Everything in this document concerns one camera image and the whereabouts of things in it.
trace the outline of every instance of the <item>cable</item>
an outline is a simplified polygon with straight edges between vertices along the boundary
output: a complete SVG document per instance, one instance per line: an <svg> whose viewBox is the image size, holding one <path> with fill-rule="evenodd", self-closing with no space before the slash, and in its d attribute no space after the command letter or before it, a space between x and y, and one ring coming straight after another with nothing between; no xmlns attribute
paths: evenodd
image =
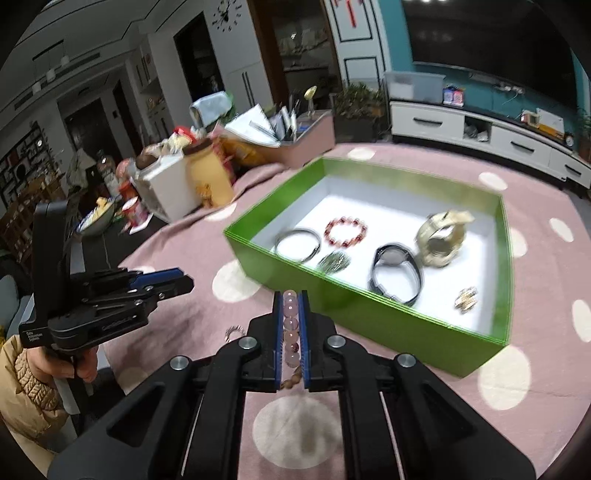
<svg viewBox="0 0 591 480"><path fill-rule="evenodd" d="M105 234L103 233L100 237L103 239L103 247L105 249L105 259L107 260L107 266L109 267L109 270L113 270L113 267L111 267L111 262L109 261L109 253L107 251L107 245L105 243Z"/></svg>
<svg viewBox="0 0 591 480"><path fill-rule="evenodd" d="M517 95L519 95L519 92L515 92L515 96L513 98L510 98L509 100L507 100L506 102L503 102L501 104L501 106L505 105L506 103L509 103L512 100L515 100L517 98Z"/></svg>

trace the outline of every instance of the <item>pink bead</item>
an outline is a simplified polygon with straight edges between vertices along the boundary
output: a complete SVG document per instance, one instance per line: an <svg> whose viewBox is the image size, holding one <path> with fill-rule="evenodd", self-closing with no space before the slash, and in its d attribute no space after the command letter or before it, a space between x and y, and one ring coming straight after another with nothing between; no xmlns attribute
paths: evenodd
<svg viewBox="0 0 591 480"><path fill-rule="evenodd" d="M295 317L297 315L297 303L287 305L283 308L283 315L286 317Z"/></svg>
<svg viewBox="0 0 591 480"><path fill-rule="evenodd" d="M297 298L297 293L293 290L286 290L285 292L283 292L283 301L286 301L287 299L290 298Z"/></svg>
<svg viewBox="0 0 591 480"><path fill-rule="evenodd" d="M297 343L299 337L300 336L297 334L297 332L292 330L286 330L283 332L283 341L286 345L293 345L294 343Z"/></svg>
<svg viewBox="0 0 591 480"><path fill-rule="evenodd" d="M289 305L297 305L297 298L289 297L289 298L286 298L283 300L283 308L285 308Z"/></svg>
<svg viewBox="0 0 591 480"><path fill-rule="evenodd" d="M300 326L300 322L297 321L297 318L286 317L285 320L283 320L283 326L286 330L294 331Z"/></svg>
<svg viewBox="0 0 591 480"><path fill-rule="evenodd" d="M297 352L289 353L285 357L285 364L290 368L295 368L300 364L300 354Z"/></svg>

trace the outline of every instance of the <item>wristwatch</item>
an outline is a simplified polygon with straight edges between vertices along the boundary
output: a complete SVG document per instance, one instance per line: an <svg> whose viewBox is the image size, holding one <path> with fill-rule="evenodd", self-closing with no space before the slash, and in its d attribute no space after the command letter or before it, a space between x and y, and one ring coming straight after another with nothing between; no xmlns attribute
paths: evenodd
<svg viewBox="0 0 591 480"><path fill-rule="evenodd" d="M447 212L431 215L418 229L417 245L419 258L423 265L429 267L445 267L457 255L466 237L467 223L472 223L474 217L470 212ZM435 234L444 228L452 227L452 231L445 237Z"/></svg>
<svg viewBox="0 0 591 480"><path fill-rule="evenodd" d="M375 278L377 267L399 267L405 262L408 262L413 268L413 272L415 273L417 280L417 294L408 301L402 301L397 296L386 292L383 286L381 286ZM378 248L375 252L374 263L372 264L371 274L369 277L369 289L374 293L379 293L386 298L411 307L417 301L418 296L421 294L421 290L423 289L423 271L415 260L413 253L407 247L401 244L387 244Z"/></svg>

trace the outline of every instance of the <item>silver ring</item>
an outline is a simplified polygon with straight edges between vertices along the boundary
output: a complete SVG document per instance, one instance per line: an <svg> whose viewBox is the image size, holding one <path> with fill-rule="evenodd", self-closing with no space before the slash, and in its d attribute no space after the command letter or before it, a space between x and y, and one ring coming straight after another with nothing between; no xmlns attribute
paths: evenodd
<svg viewBox="0 0 591 480"><path fill-rule="evenodd" d="M286 238L293 236L293 235L298 235L299 233L306 233L308 235L313 236L314 238L316 238L318 245L316 245L314 247L314 250L312 250L310 255L308 255L307 257L302 258L300 260L293 259L293 258L287 258L287 257L284 257L283 255L281 255L279 253L279 250L277 250L277 247L279 246L279 244L283 240L285 240ZM310 230L309 228L294 228L292 230L286 230L285 232L281 232L279 235L277 235L275 237L275 254L280 258L283 258L285 260L289 260L290 262L295 262L295 263L299 263L299 264L306 263L308 260L312 259L320 251L321 244L322 244L322 239L320 238L320 235L318 235L314 230Z"/></svg>
<svg viewBox="0 0 591 480"><path fill-rule="evenodd" d="M224 338L226 343L230 342L230 335L233 334L234 332L240 333L240 337L244 337L246 335L244 328L242 328L240 325L232 325L228 330L226 330L226 336Z"/></svg>

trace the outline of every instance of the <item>bowl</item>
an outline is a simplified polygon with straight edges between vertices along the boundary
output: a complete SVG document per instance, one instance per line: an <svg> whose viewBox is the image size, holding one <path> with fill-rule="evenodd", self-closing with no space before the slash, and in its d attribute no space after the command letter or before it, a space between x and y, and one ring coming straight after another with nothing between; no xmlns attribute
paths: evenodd
<svg viewBox="0 0 591 480"><path fill-rule="evenodd" d="M87 219L89 219L92 216L92 214L98 207L95 207L88 215L86 215L82 219L80 225L78 225L78 228L76 228L76 231L80 236L88 237L101 235L105 230L107 230L107 228L111 224L113 215L115 214L115 201L113 199L110 199L109 202L109 207L101 214L101 216L95 219L94 222L90 223L89 225L86 225L84 228L81 228L82 225L85 224Z"/></svg>

